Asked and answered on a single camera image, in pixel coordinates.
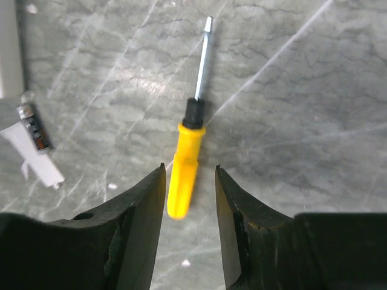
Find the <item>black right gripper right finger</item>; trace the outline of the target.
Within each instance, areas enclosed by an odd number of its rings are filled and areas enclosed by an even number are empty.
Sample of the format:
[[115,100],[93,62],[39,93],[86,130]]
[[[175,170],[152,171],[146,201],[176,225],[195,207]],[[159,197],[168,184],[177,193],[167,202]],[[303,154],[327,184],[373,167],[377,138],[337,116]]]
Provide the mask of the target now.
[[288,217],[215,170],[227,289],[385,289],[386,214]]

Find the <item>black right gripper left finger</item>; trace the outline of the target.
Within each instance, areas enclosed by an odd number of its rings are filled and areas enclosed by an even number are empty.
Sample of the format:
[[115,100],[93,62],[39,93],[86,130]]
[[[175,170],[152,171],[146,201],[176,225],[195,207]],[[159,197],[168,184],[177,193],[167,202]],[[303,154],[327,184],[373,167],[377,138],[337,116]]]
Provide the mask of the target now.
[[1,214],[2,289],[149,289],[166,195],[159,166],[73,219]]

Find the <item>white battery cover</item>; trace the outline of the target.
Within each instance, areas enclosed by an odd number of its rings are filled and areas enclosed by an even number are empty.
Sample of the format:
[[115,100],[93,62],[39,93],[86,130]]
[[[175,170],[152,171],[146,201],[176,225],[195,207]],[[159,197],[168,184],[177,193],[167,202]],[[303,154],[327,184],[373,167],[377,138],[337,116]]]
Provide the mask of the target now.
[[47,153],[37,151],[21,122],[2,130],[1,135],[23,158],[21,172],[25,180],[29,177],[29,170],[32,170],[45,187],[52,187],[55,190],[60,187],[65,180],[64,176]]

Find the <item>yellow handled screwdriver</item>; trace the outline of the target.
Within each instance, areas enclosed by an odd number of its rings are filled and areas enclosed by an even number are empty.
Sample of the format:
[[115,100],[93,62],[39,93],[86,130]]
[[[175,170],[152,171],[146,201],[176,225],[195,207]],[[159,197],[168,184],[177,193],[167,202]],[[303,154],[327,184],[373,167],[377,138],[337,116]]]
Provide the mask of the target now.
[[206,133],[203,123],[205,101],[202,94],[212,24],[213,17],[207,17],[195,94],[187,100],[184,118],[178,125],[179,137],[167,196],[167,213],[175,220],[185,218],[188,213],[199,166],[201,140]]

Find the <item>battery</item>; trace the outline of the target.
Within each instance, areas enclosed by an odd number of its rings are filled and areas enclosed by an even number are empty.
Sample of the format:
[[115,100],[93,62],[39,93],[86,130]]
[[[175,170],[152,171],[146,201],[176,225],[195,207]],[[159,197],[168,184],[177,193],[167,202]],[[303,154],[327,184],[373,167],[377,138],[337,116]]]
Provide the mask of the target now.
[[35,104],[29,101],[20,103],[17,112],[37,152],[47,153],[51,149],[51,141]]

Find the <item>white remote control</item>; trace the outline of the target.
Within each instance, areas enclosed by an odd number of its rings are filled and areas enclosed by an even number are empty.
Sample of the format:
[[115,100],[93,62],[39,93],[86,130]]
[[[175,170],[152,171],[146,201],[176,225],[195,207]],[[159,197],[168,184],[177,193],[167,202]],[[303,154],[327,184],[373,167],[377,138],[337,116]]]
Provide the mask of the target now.
[[15,1],[1,0],[0,21],[1,98],[10,98],[25,90]]

